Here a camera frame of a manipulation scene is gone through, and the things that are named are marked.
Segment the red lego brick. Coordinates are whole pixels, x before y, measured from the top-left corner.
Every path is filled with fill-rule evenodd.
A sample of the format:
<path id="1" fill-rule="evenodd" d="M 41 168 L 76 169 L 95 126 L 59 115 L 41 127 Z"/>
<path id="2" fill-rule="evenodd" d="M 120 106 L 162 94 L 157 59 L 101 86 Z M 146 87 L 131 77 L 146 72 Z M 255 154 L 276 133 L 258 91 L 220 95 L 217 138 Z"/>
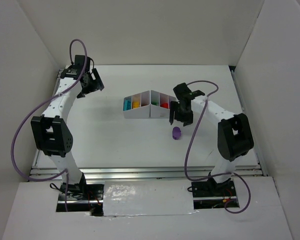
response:
<path id="1" fill-rule="evenodd" d="M 160 107 L 165 108 L 165 109 L 169 109 L 169 104 L 167 102 L 161 103 Z"/>

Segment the teal frog flower lego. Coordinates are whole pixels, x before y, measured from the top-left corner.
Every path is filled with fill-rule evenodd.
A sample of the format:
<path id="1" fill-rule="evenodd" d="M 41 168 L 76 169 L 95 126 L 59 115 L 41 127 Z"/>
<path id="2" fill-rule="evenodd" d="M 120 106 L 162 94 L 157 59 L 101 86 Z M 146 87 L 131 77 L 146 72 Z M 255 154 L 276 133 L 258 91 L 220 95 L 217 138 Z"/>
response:
<path id="1" fill-rule="evenodd" d="M 129 111 L 132 109 L 132 100 L 131 98 L 125 98 L 123 101 L 123 111 Z"/>

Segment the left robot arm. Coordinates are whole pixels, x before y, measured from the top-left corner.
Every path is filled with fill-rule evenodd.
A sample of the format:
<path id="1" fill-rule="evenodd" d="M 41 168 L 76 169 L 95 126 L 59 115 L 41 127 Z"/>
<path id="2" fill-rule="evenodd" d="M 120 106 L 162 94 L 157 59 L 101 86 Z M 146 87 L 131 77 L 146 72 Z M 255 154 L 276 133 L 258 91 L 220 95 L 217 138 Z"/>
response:
<path id="1" fill-rule="evenodd" d="M 71 152 L 74 140 L 67 119 L 76 99 L 104 89 L 97 69 L 90 68 L 92 62 L 90 57 L 76 55 L 74 63 L 61 72 L 54 99 L 40 116 L 33 116 L 30 121 L 37 149 L 48 156 L 61 173 L 60 190 L 83 197 L 88 195 L 87 182 Z"/>

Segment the yellow butterfly lego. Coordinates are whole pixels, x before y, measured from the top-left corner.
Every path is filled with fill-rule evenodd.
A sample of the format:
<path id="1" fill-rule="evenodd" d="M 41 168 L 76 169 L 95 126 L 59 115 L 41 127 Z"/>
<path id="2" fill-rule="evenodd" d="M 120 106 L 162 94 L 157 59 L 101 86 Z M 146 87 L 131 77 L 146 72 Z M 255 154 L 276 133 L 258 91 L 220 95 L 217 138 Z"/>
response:
<path id="1" fill-rule="evenodd" d="M 138 102 L 134 102 L 133 104 L 132 104 L 132 108 L 133 109 L 136 109 L 136 108 L 138 108 L 139 107 L 139 103 Z"/>

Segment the purple oval lego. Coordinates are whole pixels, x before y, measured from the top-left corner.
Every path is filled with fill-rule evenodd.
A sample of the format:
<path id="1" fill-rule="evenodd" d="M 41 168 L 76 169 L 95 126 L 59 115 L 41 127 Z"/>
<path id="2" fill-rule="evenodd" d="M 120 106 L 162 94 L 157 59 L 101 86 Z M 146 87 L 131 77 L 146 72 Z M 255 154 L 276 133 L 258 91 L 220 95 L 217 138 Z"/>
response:
<path id="1" fill-rule="evenodd" d="M 178 127 L 178 126 L 175 126 L 173 129 L 172 129 L 172 138 L 174 140 L 179 140 L 182 136 L 182 132 L 181 132 L 181 129 Z"/>

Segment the aluminium frame rail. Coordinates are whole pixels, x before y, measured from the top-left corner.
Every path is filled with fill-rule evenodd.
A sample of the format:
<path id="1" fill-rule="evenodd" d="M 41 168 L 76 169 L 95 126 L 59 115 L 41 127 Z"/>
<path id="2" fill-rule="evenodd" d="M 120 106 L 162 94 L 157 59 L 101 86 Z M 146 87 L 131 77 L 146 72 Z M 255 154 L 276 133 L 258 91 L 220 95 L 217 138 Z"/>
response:
<path id="1" fill-rule="evenodd" d="M 99 66 L 105 88 L 75 100 L 67 126 L 73 135 L 72 154 L 87 181 L 102 179 L 168 179 L 184 177 L 186 152 L 195 129 L 181 129 L 172 138 L 166 118 L 125 118 L 123 98 L 129 93 L 157 88 L 165 74 L 163 91 L 171 92 L 180 81 L 174 66 Z M 193 178 L 207 175 L 217 162 L 217 130 L 202 120 L 187 164 Z"/>

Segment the white divided organizer bin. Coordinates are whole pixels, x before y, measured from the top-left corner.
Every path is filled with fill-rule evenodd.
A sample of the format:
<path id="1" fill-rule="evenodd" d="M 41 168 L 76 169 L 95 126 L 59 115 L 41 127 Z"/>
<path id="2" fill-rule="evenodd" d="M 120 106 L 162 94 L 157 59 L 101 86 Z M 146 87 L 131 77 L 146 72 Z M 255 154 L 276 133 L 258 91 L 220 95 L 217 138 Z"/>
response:
<path id="1" fill-rule="evenodd" d="M 131 98 L 131 110 L 123 111 L 123 116 L 126 119 L 168 119 L 170 114 L 170 102 L 177 101 L 174 96 L 154 90 L 147 90 L 126 96 L 125 98 Z M 152 105 L 151 102 L 154 101 L 158 101 L 159 106 Z M 133 109 L 133 102 L 140 102 L 140 107 Z M 169 109 L 160 107 L 162 103 L 168 103 Z"/>

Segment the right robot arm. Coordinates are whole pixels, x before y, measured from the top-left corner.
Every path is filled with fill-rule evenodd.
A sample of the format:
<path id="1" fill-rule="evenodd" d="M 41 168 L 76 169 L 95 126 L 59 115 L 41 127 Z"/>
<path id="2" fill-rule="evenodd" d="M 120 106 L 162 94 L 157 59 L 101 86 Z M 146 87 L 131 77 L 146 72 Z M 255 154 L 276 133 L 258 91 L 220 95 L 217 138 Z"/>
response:
<path id="1" fill-rule="evenodd" d="M 184 175 L 191 182 L 207 181 L 219 186 L 231 179 L 238 160 L 254 148 L 254 140 L 248 117 L 244 113 L 235 114 L 210 100 L 210 96 L 219 90 L 216 83 L 213 86 L 215 90 L 208 94 L 201 90 L 191 91 L 185 82 L 175 86 L 173 92 L 177 100 L 170 103 L 169 123 L 178 121 L 186 127 L 193 123 L 194 113 L 199 114 L 185 154 Z M 188 160 L 202 119 L 207 119 L 216 127 L 218 155 L 210 174 L 195 179 L 188 174 Z"/>

